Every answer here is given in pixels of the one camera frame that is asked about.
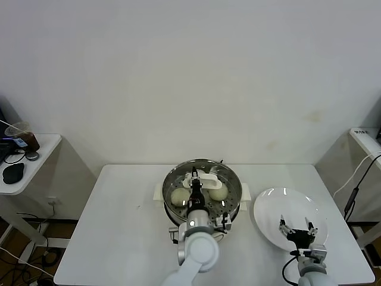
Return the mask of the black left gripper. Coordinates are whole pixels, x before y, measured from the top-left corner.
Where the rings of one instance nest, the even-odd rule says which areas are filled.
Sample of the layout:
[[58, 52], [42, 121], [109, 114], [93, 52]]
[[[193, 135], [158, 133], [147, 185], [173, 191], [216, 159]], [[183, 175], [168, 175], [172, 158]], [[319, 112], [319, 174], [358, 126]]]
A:
[[202, 187], [200, 186], [200, 178], [196, 167], [192, 168], [192, 177], [190, 179], [190, 187], [192, 192], [188, 199], [187, 212], [195, 210], [206, 210], [205, 197], [202, 194]]

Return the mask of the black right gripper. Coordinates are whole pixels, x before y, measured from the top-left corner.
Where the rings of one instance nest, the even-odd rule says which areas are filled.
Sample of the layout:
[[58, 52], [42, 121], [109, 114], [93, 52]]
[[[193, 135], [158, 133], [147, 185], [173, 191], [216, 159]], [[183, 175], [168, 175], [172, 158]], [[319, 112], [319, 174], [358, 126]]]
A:
[[280, 216], [279, 231], [283, 236], [286, 236], [288, 241], [295, 244], [297, 249], [307, 249], [310, 244], [315, 241], [318, 229], [314, 227], [312, 221], [305, 218], [308, 230], [292, 229], [287, 224], [283, 217]]

